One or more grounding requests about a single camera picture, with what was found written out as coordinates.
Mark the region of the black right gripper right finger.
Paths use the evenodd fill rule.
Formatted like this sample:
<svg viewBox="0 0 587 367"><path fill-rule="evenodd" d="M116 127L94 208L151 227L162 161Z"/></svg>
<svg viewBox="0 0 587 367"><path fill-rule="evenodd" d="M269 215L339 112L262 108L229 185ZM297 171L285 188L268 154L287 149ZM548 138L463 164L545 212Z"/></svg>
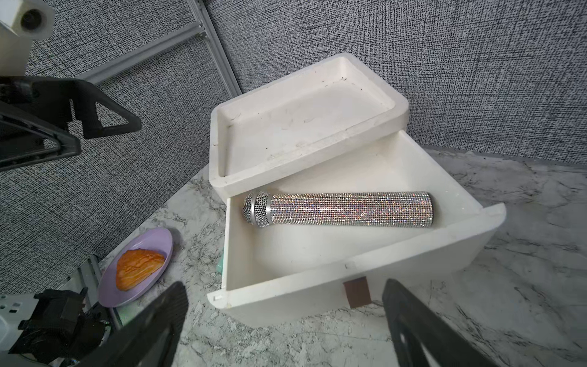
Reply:
<svg viewBox="0 0 587 367"><path fill-rule="evenodd" d="M427 355L439 366L495 365L399 281L386 281L382 301L398 365L428 366Z"/></svg>

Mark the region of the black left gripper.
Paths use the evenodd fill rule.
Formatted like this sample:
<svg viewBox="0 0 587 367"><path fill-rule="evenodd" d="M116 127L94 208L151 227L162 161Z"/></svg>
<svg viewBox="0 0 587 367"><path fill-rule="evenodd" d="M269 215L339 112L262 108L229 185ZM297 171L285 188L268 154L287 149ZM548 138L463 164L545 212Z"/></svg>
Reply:
<svg viewBox="0 0 587 367"><path fill-rule="evenodd" d="M1 170L10 171L81 153L71 135L70 100L84 139L137 132L141 119L85 80L1 77Z"/></svg>

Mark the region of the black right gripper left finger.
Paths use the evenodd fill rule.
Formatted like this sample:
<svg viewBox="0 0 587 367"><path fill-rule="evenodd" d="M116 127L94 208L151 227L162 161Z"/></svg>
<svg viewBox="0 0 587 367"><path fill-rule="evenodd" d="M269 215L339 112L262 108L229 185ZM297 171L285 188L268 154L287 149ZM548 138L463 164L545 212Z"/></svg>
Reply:
<svg viewBox="0 0 587 367"><path fill-rule="evenodd" d="M78 365L171 366L188 306L186 288L175 282Z"/></svg>

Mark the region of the white top drawer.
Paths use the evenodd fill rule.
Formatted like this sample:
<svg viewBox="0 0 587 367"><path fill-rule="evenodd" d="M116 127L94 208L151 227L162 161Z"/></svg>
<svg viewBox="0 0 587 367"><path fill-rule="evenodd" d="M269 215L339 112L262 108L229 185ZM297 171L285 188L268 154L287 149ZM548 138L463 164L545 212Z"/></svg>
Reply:
<svg viewBox="0 0 587 367"><path fill-rule="evenodd" d="M504 204L482 206L406 132L397 132L264 185L266 192L426 191L429 229L269 226L242 215L243 195L226 203L222 285L209 303L249 327L348 307L345 284L362 279L371 299L392 278L406 286L469 266L504 223Z"/></svg>

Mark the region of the mint green microphone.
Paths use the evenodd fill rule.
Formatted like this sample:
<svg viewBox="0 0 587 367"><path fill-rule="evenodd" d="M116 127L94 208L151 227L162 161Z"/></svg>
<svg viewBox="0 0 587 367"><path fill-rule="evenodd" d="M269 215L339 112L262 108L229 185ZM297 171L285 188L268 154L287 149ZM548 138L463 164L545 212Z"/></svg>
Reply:
<svg viewBox="0 0 587 367"><path fill-rule="evenodd" d="M217 263L217 266L216 266L216 272L220 275L223 274L223 265L224 265L224 255L221 255L220 259Z"/></svg>

